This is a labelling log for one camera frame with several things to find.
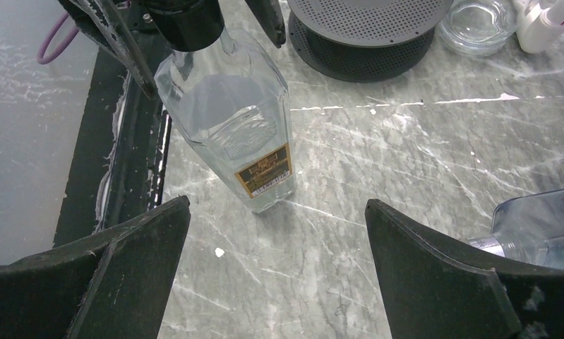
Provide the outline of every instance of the bottle label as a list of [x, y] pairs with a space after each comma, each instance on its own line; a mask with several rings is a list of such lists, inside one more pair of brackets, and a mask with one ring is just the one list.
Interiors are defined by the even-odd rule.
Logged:
[[286, 143], [237, 172], [236, 178], [252, 199], [291, 175], [290, 147]]

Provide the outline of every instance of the barcode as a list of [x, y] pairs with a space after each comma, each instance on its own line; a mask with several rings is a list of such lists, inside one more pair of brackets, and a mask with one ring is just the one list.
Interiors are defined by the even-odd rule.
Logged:
[[277, 184], [278, 182], [286, 179], [287, 177], [290, 176], [290, 171], [286, 171], [284, 172], [284, 174], [280, 175], [279, 177], [273, 179], [272, 181], [268, 182], [267, 184], [261, 186], [259, 189], [257, 189], [256, 191], [253, 192], [253, 196], [257, 196], [261, 193], [263, 193], [266, 189], [270, 188], [271, 186]]

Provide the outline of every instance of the marble tile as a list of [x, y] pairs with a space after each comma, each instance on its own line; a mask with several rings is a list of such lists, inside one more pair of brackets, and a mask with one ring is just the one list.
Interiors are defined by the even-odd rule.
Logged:
[[402, 76], [343, 83], [275, 49], [242, 2], [221, 1], [227, 25], [289, 84], [297, 190], [254, 215], [174, 131], [164, 194], [186, 194], [193, 217], [159, 338], [390, 339], [367, 199], [462, 239], [497, 204], [564, 188], [564, 36], [477, 60], [435, 40]]

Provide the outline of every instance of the bottle cap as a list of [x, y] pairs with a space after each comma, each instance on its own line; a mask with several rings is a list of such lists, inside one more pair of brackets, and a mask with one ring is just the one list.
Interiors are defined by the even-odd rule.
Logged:
[[469, 245], [478, 249], [495, 254], [496, 256], [505, 256], [502, 245], [500, 245], [500, 242], [493, 235], [487, 237], [468, 238], [467, 241], [469, 242]]
[[195, 52], [219, 39], [224, 18], [217, 0], [143, 0], [168, 45]]

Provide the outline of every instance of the black perforated speaker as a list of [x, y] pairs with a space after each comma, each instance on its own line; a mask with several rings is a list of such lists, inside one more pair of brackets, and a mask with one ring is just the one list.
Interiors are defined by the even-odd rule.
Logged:
[[427, 53], [452, 0], [288, 0], [289, 34], [315, 70], [343, 81], [381, 81]]

